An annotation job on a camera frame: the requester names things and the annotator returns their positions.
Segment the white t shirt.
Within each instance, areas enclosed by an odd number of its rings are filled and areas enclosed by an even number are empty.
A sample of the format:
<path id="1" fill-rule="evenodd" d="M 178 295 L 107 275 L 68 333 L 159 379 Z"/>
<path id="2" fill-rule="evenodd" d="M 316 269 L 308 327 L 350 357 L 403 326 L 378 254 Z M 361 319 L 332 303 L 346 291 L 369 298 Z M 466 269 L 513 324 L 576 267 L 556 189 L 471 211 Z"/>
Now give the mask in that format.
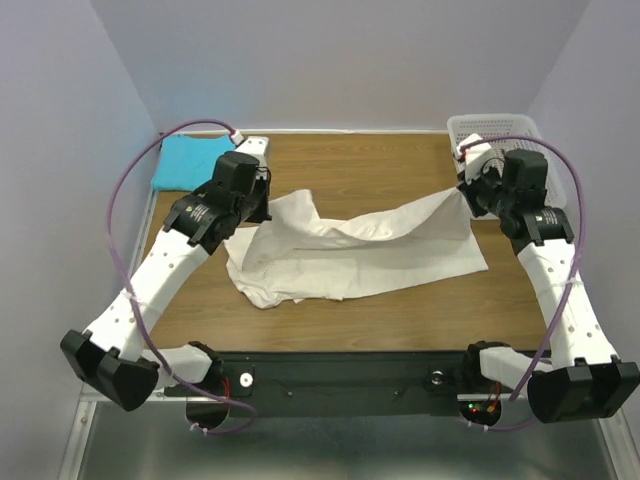
<path id="1" fill-rule="evenodd" d="M 271 220 L 224 243 L 231 281 L 260 309 L 369 297 L 488 268 L 455 188 L 349 220 L 321 217 L 308 190 L 271 201 L 270 210 Z"/>

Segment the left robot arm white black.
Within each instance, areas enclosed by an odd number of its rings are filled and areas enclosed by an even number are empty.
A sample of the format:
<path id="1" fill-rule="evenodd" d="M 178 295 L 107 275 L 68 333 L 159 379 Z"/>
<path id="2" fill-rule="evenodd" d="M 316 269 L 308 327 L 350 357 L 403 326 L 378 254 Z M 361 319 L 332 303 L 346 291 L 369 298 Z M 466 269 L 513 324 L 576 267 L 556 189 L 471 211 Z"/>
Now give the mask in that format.
<path id="1" fill-rule="evenodd" d="M 269 219 L 267 143 L 251 137 L 215 162 L 212 177 L 174 202 L 145 259 L 109 307 L 60 347 L 76 376 L 125 411 L 158 388 L 187 381 L 199 393 L 222 382 L 222 360 L 191 341 L 153 353 L 146 337 L 186 280 L 243 222 Z"/>

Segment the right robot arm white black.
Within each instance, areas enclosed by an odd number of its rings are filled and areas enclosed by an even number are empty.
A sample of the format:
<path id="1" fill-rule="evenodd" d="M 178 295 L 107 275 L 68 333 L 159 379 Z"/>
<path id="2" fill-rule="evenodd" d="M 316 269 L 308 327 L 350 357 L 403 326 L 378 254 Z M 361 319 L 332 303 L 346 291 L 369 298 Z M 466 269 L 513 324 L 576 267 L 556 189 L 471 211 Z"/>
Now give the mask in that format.
<path id="1" fill-rule="evenodd" d="M 577 270 L 580 249 L 568 218 L 546 202 L 548 162 L 538 151 L 495 156 L 486 143 L 460 150 L 458 188 L 473 216 L 499 221 L 536 295 L 547 332 L 528 358 L 500 342 L 477 342 L 460 366 L 463 384 L 493 381 L 524 397 L 538 421 L 608 418 L 639 385 L 639 368 L 624 362 L 596 318 Z"/>

